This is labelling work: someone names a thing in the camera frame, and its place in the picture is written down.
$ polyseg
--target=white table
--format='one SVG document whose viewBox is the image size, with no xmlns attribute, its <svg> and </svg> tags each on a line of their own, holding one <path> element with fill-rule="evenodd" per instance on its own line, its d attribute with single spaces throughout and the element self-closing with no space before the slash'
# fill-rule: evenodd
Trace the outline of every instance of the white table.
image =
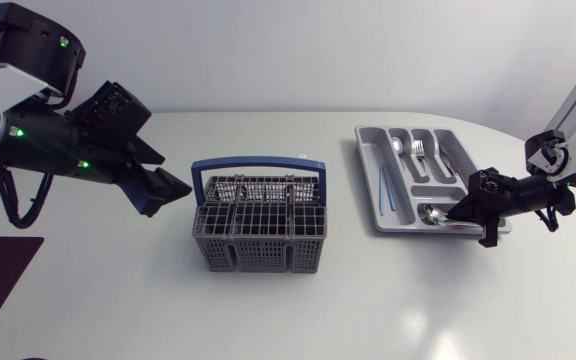
<svg viewBox="0 0 576 360">
<path fill-rule="evenodd" d="M 56 178 L 28 230 L 0 204 L 0 235 L 46 239 L 0 311 L 0 359 L 576 358 L 576 212 L 554 234 L 534 214 L 513 217 L 492 249 L 379 233 L 356 125 L 449 127 L 480 168 L 527 175 L 522 141 L 432 115 L 156 114 L 140 134 L 188 183 L 192 162 L 212 157 L 325 162 L 318 273 L 208 272 L 193 195 L 147 218 L 116 186 Z M 15 175 L 27 201 L 40 175 Z"/>
</svg>

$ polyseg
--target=gray plastic basket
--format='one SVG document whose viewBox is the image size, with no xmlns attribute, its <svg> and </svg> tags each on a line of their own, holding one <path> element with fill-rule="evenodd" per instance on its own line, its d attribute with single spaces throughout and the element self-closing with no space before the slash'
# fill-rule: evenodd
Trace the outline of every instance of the gray plastic basket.
<svg viewBox="0 0 576 360">
<path fill-rule="evenodd" d="M 201 171 L 273 166 L 319 177 L 213 176 Z M 192 166 L 197 198 L 193 236 L 210 271 L 314 273 L 326 238 L 326 177 L 321 162 L 281 157 L 230 157 Z"/>
</svg>

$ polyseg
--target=white wall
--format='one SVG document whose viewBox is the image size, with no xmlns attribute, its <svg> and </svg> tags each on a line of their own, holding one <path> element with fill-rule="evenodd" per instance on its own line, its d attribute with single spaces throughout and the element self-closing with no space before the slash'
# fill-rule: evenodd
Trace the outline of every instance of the white wall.
<svg viewBox="0 0 576 360">
<path fill-rule="evenodd" d="M 576 82 L 576 0 L 19 0 L 153 111 L 396 110 L 526 138 Z"/>
</svg>

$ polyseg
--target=spoon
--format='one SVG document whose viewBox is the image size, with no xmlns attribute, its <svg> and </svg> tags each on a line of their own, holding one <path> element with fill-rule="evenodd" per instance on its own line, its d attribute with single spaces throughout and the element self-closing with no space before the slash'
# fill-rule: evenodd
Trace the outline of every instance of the spoon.
<svg viewBox="0 0 576 360">
<path fill-rule="evenodd" d="M 404 165 L 404 159 L 402 158 L 402 155 L 404 154 L 404 144 L 401 142 L 400 138 L 394 137 L 392 138 L 392 146 L 395 147 L 395 151 L 399 156 L 399 161 L 401 161 L 401 167 L 405 169 L 406 167 Z"/>
<path fill-rule="evenodd" d="M 424 205 L 424 212 L 426 214 L 425 219 L 431 224 L 440 226 L 479 226 L 479 224 L 466 222 L 466 221 L 456 221 L 451 220 L 446 217 L 446 213 L 438 209 L 434 205 L 426 204 Z"/>
</svg>

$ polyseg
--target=cutlery tray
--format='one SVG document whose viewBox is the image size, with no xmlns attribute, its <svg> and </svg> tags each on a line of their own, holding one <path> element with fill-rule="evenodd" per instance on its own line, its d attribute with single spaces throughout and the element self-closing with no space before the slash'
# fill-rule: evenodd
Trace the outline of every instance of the cutlery tray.
<svg viewBox="0 0 576 360">
<path fill-rule="evenodd" d="M 441 226 L 425 219 L 424 205 L 432 204 L 447 212 L 465 197 L 468 177 L 478 170 L 452 130 L 358 126 L 355 135 L 379 231 L 482 234 L 479 226 Z M 401 140 L 403 153 L 397 153 L 393 138 Z M 423 144 L 422 159 L 415 156 L 415 140 Z M 382 167 L 388 186 L 380 187 Z M 394 198 L 394 211 L 389 191 Z M 499 233 L 511 230 L 509 221 L 501 219 Z"/>
</svg>

